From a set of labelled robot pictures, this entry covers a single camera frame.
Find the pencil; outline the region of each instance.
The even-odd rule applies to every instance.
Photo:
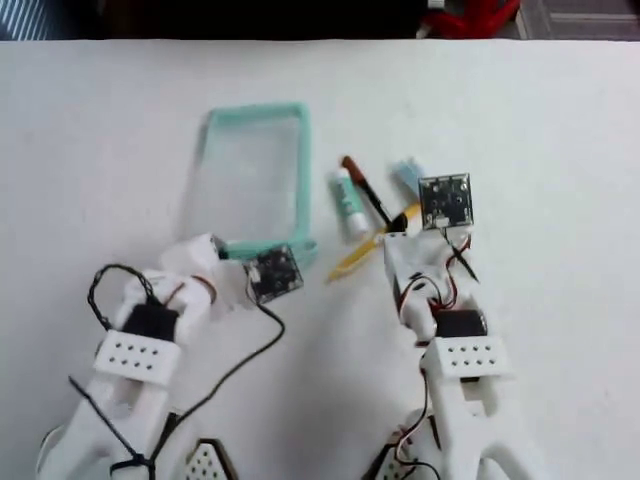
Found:
[[[404,214],[407,218],[415,217],[420,213],[420,204],[414,203],[404,210]],[[346,277],[353,272],[357,267],[364,263],[365,258],[373,252],[378,246],[378,237],[384,235],[387,232],[386,228],[378,230],[371,238],[356,248],[348,256],[342,259],[342,261],[331,271],[327,277],[327,283],[337,280],[342,277]]]

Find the red object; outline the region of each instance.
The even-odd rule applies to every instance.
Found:
[[[446,38],[491,38],[516,14],[520,0],[467,0],[461,17],[429,13],[422,23]]]

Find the cylindrical container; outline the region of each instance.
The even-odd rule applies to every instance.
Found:
[[[354,240],[362,239],[369,233],[369,222],[362,211],[362,203],[346,168],[339,168],[335,173],[333,190],[338,200],[340,215],[347,224],[349,237]]]

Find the circuit board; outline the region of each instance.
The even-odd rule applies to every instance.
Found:
[[[256,302],[267,303],[302,287],[303,281],[288,245],[272,248],[244,264]]]
[[[420,205],[424,230],[473,225],[469,174],[421,178]]]

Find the white table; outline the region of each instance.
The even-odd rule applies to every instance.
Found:
[[[102,335],[93,272],[153,265],[176,238],[208,110],[301,100],[321,253],[305,288],[273,303],[282,343],[202,414],[240,477],[358,478],[421,402],[381,255],[323,284],[351,249],[325,181],[350,153],[394,210],[391,161],[471,172],[476,268],[550,468],[635,478],[638,58],[640,45],[589,42],[0,44],[0,476],[27,478],[77,404],[66,375],[87,380]],[[206,383],[184,405],[275,332],[258,313],[211,330],[194,373]]]

